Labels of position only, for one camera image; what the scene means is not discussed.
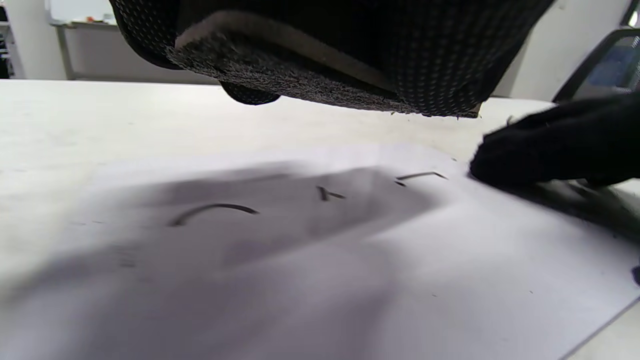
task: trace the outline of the black mesh fabric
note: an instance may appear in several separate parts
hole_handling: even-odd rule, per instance
[[[491,94],[552,1],[111,3],[125,39],[140,56],[158,66],[233,84],[231,91],[228,85],[225,90],[244,103],[285,95],[364,110],[475,117],[473,109]],[[225,10],[298,29],[379,72],[384,81],[368,81],[295,48],[247,35],[237,26],[214,26],[187,44],[175,45],[185,29]]]
[[[231,98],[246,105],[263,105],[278,100],[279,95],[255,90],[242,85],[220,81],[220,85]]]

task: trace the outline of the sheet of paper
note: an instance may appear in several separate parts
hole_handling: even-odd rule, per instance
[[[412,145],[109,165],[1,359],[558,359],[639,249]]]

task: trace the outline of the drawn line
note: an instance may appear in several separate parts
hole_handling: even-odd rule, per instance
[[[197,207],[195,209],[191,209],[189,211],[184,212],[183,214],[180,214],[180,216],[178,216],[177,218],[175,218],[175,220],[171,221],[169,223],[169,226],[185,226],[187,223],[187,220],[203,211],[207,211],[210,209],[215,209],[215,208],[227,208],[227,209],[234,209],[234,210],[239,210],[239,211],[244,211],[247,214],[252,214],[252,215],[256,215],[259,214],[258,211],[255,211],[252,208],[247,208],[246,206],[242,206],[242,205],[235,205],[235,204],[211,204],[211,205],[205,205],[205,206],[200,206]]]
[[[419,177],[419,176],[430,176],[430,175],[436,175],[438,177],[441,177],[442,179],[448,180],[446,176],[439,174],[435,171],[429,171],[429,172],[419,172],[418,174],[411,174],[411,175],[405,175],[405,176],[400,176],[397,177],[396,180],[407,180],[407,179],[411,179],[413,177]]]
[[[339,193],[332,193],[329,190],[323,188],[322,186],[316,186],[318,191],[320,191],[320,200],[329,201],[329,196],[337,197],[338,199],[346,199],[347,197],[341,195]]]

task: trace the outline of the table surface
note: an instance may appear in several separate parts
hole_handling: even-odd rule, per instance
[[[80,189],[105,163],[356,143],[417,143],[468,161],[482,135],[542,101],[490,99],[478,119],[426,118],[281,98],[233,101],[218,86],[66,81],[0,83],[0,323],[6,299],[44,263]],[[635,190],[635,182],[623,184]],[[636,359],[640,306],[571,359]],[[7,329],[0,327],[1,333]]]

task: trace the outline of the black glove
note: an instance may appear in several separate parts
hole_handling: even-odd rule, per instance
[[[499,186],[640,177],[640,92],[560,105],[485,135],[470,171]]]

